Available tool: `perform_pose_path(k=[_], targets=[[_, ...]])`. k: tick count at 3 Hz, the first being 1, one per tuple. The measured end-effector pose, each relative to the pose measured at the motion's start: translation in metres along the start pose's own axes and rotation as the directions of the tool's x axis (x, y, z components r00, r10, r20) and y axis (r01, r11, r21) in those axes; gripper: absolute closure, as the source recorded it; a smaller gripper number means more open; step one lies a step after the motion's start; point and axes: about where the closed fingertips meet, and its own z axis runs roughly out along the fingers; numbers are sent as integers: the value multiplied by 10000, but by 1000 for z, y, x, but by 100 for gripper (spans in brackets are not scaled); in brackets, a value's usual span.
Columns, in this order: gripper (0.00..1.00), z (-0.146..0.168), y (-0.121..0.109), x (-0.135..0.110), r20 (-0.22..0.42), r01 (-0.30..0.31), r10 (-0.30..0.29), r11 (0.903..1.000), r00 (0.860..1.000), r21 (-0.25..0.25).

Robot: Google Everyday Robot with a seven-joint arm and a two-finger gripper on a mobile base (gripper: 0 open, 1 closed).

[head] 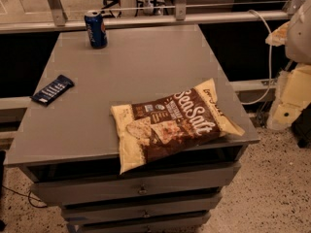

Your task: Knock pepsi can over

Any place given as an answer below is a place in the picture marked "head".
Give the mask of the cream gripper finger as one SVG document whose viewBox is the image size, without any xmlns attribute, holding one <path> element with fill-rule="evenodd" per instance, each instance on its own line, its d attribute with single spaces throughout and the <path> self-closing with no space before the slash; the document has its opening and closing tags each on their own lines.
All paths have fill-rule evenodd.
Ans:
<svg viewBox="0 0 311 233">
<path fill-rule="evenodd" d="M 273 32 L 269 33 L 265 42 L 273 47 L 280 47 L 286 44 L 289 24 L 289 22 L 285 22 Z"/>
<path fill-rule="evenodd" d="M 311 103 L 311 66 L 298 63 L 290 72 L 281 71 L 275 100 L 267 119 L 267 127 L 284 130 L 290 127 Z"/>
</svg>

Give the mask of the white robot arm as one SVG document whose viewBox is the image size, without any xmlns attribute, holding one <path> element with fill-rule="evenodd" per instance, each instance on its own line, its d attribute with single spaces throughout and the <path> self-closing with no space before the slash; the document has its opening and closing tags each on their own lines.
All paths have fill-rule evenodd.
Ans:
<svg viewBox="0 0 311 233">
<path fill-rule="evenodd" d="M 291 71 L 281 71 L 277 79 L 267 127 L 290 127 L 311 103 L 311 0 L 306 0 L 289 22 L 265 39 L 270 46 L 285 46 L 285 54 L 296 63 Z"/>
</svg>

